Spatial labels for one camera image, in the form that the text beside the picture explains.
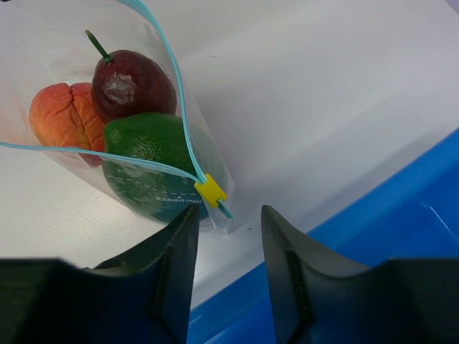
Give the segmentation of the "blue plastic bin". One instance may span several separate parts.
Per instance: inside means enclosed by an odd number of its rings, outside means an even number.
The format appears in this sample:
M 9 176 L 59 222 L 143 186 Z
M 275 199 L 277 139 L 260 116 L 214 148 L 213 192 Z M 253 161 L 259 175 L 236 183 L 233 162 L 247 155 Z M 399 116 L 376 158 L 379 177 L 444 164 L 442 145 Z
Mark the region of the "blue plastic bin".
M 458 261 L 458 134 L 307 235 L 369 267 L 391 259 Z M 188 341 L 278 343 L 265 262 L 191 313 Z

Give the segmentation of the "dark purple plum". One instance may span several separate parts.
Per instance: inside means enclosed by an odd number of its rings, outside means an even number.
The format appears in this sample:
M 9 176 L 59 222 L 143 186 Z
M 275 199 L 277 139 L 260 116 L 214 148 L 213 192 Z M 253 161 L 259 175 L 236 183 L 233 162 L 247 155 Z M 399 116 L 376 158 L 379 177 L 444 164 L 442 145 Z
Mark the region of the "dark purple plum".
M 104 121 L 140 113 L 176 113 L 174 85 L 156 62 L 128 49 L 108 53 L 91 31 L 85 33 L 101 55 L 93 73 L 91 98 Z

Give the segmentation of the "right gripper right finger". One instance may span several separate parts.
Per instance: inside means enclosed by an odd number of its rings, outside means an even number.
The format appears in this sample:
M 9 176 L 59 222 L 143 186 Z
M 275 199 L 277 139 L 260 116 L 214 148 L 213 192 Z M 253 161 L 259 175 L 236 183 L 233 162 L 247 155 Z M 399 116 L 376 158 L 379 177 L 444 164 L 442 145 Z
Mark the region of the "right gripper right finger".
M 262 245 L 278 343 L 456 343 L 458 261 L 391 259 L 375 267 L 335 252 L 271 206 Z

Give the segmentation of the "pink peach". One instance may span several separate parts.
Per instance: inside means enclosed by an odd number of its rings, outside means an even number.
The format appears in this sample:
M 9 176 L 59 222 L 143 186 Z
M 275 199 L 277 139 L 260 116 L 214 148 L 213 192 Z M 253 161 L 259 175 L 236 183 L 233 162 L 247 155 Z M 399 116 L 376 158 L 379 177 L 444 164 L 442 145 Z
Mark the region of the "pink peach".
M 92 84 L 65 82 L 41 89 L 29 108 L 32 130 L 44 146 L 104 152 L 107 120 L 93 105 Z

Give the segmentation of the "green lime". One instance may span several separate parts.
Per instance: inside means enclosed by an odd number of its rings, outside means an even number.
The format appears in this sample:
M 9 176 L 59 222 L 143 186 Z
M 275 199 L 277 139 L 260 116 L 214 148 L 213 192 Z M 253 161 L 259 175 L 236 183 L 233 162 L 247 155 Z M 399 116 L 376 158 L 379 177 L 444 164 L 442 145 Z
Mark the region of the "green lime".
M 209 214 L 194 184 L 198 175 L 186 144 L 182 119 L 141 113 L 105 126 L 102 169 L 118 199 L 132 212 L 168 223 L 189 205 Z

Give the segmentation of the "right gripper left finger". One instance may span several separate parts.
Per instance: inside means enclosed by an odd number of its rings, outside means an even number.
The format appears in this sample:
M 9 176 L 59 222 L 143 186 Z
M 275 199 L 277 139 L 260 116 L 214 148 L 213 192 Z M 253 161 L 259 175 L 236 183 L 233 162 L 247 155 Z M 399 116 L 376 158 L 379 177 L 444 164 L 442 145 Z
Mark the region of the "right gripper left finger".
M 199 208 L 94 268 L 1 261 L 3 343 L 185 343 Z

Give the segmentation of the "clear zip top bag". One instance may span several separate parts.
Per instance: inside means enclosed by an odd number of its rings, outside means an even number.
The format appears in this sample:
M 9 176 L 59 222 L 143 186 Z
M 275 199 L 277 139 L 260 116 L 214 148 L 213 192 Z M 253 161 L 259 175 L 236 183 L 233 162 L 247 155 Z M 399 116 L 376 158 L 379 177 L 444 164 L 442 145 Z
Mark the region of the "clear zip top bag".
M 230 228 L 233 181 L 142 1 L 1 3 L 1 145 L 156 223 L 195 205 L 202 229 Z

